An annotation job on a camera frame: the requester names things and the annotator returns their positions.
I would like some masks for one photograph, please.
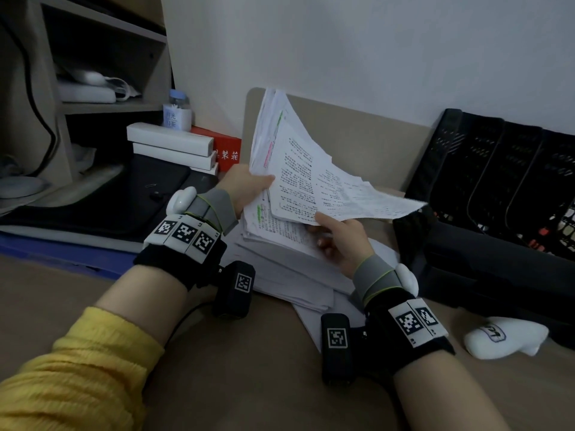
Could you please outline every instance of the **shelf board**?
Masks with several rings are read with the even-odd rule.
[[[106,15],[105,13],[97,12],[90,8],[81,6],[79,4],[73,3],[68,0],[32,0],[46,6],[54,7],[59,10],[71,13],[73,15],[81,16],[83,18],[90,19],[102,24],[105,24],[112,28],[119,28],[120,30],[125,30],[129,33],[133,33],[145,38],[153,39],[154,41],[159,41],[161,43],[167,43],[168,39],[166,36],[159,33],[155,33],[146,28],[135,26],[129,22],[122,21],[121,19],[114,18],[113,16]]]
[[[125,113],[125,112],[150,112],[162,110],[161,103],[148,103],[138,98],[119,101],[114,104],[99,103],[62,103],[64,115],[80,115],[89,113]]]

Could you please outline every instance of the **bottle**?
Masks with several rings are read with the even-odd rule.
[[[191,130],[190,100],[182,91],[170,89],[170,103],[164,104],[164,127]]]

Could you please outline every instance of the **blue bottle cap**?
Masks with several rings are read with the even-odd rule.
[[[176,98],[177,100],[185,100],[186,94],[176,89],[170,89],[170,97]]]

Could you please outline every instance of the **yellow sleeve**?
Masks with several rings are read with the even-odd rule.
[[[50,354],[0,384],[0,430],[140,429],[141,391],[163,352],[137,326],[89,307]]]

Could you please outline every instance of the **red object in basket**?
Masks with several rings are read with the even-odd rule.
[[[226,172],[235,163],[240,163],[241,139],[195,126],[190,131],[214,138],[214,150],[217,151],[216,161],[220,164],[219,172]]]

